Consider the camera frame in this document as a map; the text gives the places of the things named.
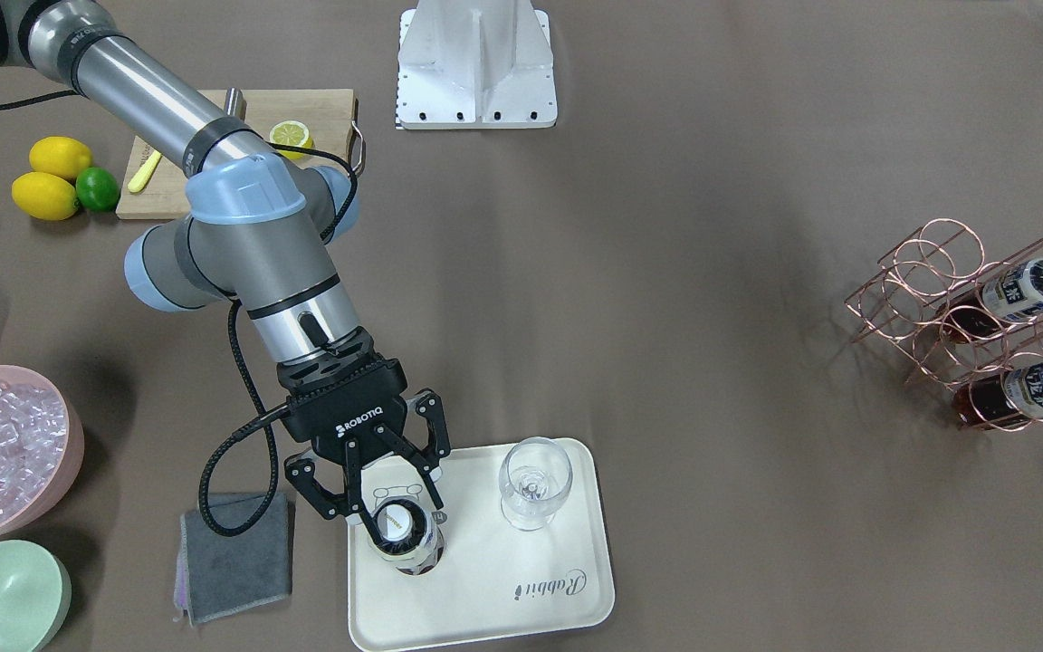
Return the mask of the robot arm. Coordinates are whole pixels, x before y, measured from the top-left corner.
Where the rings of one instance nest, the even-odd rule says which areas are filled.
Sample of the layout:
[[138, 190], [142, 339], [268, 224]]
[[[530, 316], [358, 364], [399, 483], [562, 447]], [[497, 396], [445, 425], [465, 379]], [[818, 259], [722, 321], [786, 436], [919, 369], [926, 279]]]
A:
[[287, 399], [237, 429], [200, 475], [207, 527], [231, 537], [261, 520], [258, 507], [239, 527], [217, 523], [208, 484], [235, 443], [281, 421], [315, 458], [342, 467], [344, 491], [323, 488], [302, 455], [272, 461], [272, 478], [286, 477], [324, 520], [363, 525], [388, 556], [423, 544], [435, 531], [430, 509], [393, 499], [370, 512], [363, 498], [364, 467], [398, 455], [442, 508], [435, 483], [452, 448], [442, 400], [431, 389], [403, 397], [401, 363], [375, 351], [328, 252], [355, 193], [351, 170], [339, 191], [336, 169], [281, 156], [122, 34], [95, 1], [0, 1], [1, 66], [29, 67], [98, 103], [181, 169], [189, 212], [134, 241], [124, 261], [129, 288], [163, 312], [233, 301], [277, 364]]

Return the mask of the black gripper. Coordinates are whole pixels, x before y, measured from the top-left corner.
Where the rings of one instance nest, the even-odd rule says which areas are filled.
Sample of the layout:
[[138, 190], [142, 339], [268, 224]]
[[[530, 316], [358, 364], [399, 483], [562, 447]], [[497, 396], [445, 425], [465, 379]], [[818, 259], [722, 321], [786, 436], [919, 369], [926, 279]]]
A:
[[[452, 451], [442, 399], [422, 389], [407, 402], [401, 360], [374, 351], [367, 331], [353, 331], [337, 346], [316, 351], [310, 359], [277, 368], [278, 383], [290, 393], [292, 412], [282, 422], [294, 441], [308, 442], [321, 458], [342, 464], [344, 493], [328, 491], [306, 455], [290, 455], [284, 474], [290, 484], [323, 517], [342, 516], [363, 524], [372, 544], [382, 544], [372, 512], [361, 492], [363, 466], [397, 454], [417, 470], [436, 511], [445, 508], [437, 480], [440, 461]], [[408, 410], [423, 418], [429, 438], [417, 448], [403, 435]]]

